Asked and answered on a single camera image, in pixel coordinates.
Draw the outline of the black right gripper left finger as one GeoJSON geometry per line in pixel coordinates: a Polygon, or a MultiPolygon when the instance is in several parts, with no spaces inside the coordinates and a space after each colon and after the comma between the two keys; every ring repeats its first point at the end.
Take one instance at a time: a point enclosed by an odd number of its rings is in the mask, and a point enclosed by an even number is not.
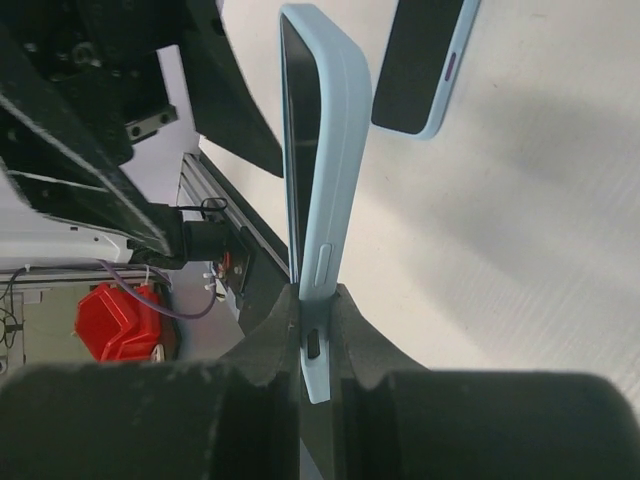
{"type": "Polygon", "coordinates": [[[5,479],[295,479],[300,303],[216,360],[19,369],[1,388],[5,479]]]}

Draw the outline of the red storage bin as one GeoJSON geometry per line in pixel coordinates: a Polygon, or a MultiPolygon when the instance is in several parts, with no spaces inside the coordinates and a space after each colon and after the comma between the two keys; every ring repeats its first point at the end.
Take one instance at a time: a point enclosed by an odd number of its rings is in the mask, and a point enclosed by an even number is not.
{"type": "Polygon", "coordinates": [[[102,283],[78,303],[74,331],[98,362],[146,361],[160,344],[161,315],[121,288],[102,283]]]}

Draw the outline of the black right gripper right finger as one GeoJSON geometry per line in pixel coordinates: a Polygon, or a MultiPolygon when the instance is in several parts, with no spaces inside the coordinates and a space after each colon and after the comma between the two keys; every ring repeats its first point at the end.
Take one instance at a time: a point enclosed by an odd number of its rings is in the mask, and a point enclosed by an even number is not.
{"type": "Polygon", "coordinates": [[[334,472],[340,479],[635,479],[639,425],[585,373],[430,370],[339,286],[331,303],[334,472]]]}

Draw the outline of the aluminium front rail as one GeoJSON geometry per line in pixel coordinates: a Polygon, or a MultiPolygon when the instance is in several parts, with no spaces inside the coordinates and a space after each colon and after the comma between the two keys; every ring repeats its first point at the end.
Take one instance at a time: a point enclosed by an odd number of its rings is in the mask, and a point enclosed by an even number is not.
{"type": "Polygon", "coordinates": [[[285,243],[206,154],[184,155],[180,186],[208,216],[229,224],[227,278],[240,276],[249,282],[273,274],[289,281],[285,243]]]}

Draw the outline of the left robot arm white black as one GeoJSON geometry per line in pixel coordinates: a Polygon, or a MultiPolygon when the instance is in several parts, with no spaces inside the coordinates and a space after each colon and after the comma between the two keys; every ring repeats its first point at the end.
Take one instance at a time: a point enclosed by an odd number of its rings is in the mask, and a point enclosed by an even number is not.
{"type": "Polygon", "coordinates": [[[219,1],[5,1],[5,268],[221,257],[227,230],[188,220],[181,164],[208,140],[281,176],[219,1]]]}

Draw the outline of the black phone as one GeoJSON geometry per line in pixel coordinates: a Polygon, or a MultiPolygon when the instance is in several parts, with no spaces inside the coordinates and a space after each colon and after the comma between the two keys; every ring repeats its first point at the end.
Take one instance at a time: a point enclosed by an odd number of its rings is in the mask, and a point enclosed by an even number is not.
{"type": "Polygon", "coordinates": [[[290,279],[300,279],[318,146],[321,95],[316,61],[285,15],[280,17],[283,166],[290,279]]]}

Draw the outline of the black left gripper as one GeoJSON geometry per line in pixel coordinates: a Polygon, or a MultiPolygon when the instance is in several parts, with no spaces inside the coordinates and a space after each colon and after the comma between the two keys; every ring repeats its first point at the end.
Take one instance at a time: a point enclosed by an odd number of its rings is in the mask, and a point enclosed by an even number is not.
{"type": "Polygon", "coordinates": [[[148,202],[117,164],[179,118],[159,52],[182,27],[196,131],[283,176],[281,145],[214,1],[4,1],[1,23],[1,167],[45,217],[172,252],[170,210],[148,202]]]}

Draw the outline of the purple smartphone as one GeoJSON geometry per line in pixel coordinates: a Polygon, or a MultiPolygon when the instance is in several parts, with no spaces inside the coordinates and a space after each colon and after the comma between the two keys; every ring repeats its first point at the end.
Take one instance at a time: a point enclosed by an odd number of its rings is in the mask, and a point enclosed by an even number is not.
{"type": "Polygon", "coordinates": [[[429,27],[428,1],[399,1],[374,95],[373,125],[416,137],[428,109],[426,72],[423,55],[429,27]]]}

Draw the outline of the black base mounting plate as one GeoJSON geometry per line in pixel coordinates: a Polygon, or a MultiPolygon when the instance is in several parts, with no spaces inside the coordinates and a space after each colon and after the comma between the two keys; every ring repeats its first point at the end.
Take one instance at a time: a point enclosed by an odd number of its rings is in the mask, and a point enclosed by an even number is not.
{"type": "Polygon", "coordinates": [[[234,295],[239,326],[249,335],[289,282],[288,250],[269,227],[254,232],[250,226],[231,229],[225,249],[221,274],[234,295]]]}

